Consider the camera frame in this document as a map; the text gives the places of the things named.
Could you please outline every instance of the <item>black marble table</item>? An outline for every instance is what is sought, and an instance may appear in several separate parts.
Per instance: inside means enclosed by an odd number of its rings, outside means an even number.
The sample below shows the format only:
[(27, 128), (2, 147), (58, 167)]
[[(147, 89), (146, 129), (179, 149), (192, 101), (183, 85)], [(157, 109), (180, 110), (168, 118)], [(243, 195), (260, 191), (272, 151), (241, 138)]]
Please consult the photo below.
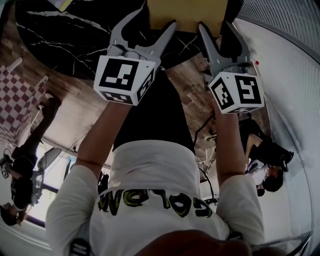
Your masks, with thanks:
[[(145, 0), (73, 0), (64, 12), (46, 0), (17, 0), (15, 19), (23, 43), (40, 62), (65, 75), (94, 80), (112, 29), (143, 5), (122, 36), (130, 47), (149, 46), (162, 31), (149, 29)], [(168, 69), (190, 59), (200, 52), (200, 45), (195, 33), (177, 31), (162, 55), (161, 67)]]

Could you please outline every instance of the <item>white t-shirt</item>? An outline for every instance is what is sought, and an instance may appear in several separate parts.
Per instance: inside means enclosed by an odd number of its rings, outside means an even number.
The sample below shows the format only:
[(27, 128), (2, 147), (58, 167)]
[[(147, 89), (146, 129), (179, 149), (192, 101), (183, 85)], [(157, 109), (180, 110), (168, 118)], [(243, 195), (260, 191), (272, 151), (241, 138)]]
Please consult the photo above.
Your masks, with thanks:
[(232, 230), (250, 244), (264, 241), (256, 185), (237, 175), (220, 188), (214, 213), (199, 197), (195, 155), (186, 147), (141, 140), (114, 151), (109, 189), (98, 195), (97, 179), (74, 166), (46, 216), (46, 235), (55, 255), (69, 255), (79, 227), (90, 219), (95, 256), (133, 256), (154, 239), (178, 230), (201, 230), (225, 240)]

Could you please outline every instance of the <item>white cube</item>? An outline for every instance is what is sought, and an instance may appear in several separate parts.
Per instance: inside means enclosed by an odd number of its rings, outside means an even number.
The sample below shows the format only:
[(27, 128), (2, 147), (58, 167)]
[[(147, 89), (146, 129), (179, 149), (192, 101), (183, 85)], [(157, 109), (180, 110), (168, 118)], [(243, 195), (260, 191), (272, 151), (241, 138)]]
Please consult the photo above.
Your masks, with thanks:
[(259, 76), (220, 72), (209, 88), (223, 114), (246, 113), (265, 106)]
[(156, 63), (123, 56), (100, 56), (94, 90), (105, 100), (137, 106), (155, 80)]

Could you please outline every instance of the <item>wooden floor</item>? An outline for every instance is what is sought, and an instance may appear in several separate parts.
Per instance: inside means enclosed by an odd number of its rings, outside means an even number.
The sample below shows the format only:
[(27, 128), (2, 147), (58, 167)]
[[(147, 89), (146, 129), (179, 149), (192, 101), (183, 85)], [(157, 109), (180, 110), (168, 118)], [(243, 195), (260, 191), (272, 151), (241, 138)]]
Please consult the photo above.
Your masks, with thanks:
[[(94, 92), (93, 81), (60, 74), (49, 69), (31, 55), (20, 39), (13, 6), (3, 27), (0, 42), (0, 65), (8, 66), (19, 57), (23, 58), (23, 62), (15, 71), (20, 76), (23, 76), (30, 85), (35, 85), (45, 75), (49, 76), (46, 84), (48, 89), (62, 99), (62, 106), (45, 137), (64, 148), (69, 148), (89, 131), (107, 102)], [(213, 96), (205, 90), (204, 77), (201, 74), (207, 66), (206, 59), (202, 54), (198, 54), (166, 71), (180, 95), (192, 138), (214, 109)], [(252, 115), (262, 130), (270, 134), (266, 108), (256, 110)], [(211, 146), (210, 143), (204, 141), (210, 129), (215, 132), (214, 120), (211, 120), (198, 135), (195, 149), (197, 157), (201, 160), (205, 159), (205, 150)]]

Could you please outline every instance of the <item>checkered wall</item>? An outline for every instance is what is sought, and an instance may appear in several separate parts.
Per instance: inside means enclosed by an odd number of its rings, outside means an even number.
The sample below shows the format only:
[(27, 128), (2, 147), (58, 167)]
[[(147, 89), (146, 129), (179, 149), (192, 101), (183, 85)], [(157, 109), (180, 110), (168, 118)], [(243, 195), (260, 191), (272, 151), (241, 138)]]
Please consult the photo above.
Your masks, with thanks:
[(44, 83), (33, 88), (17, 74), (0, 68), (0, 141), (13, 147), (32, 121), (32, 110), (44, 95)]

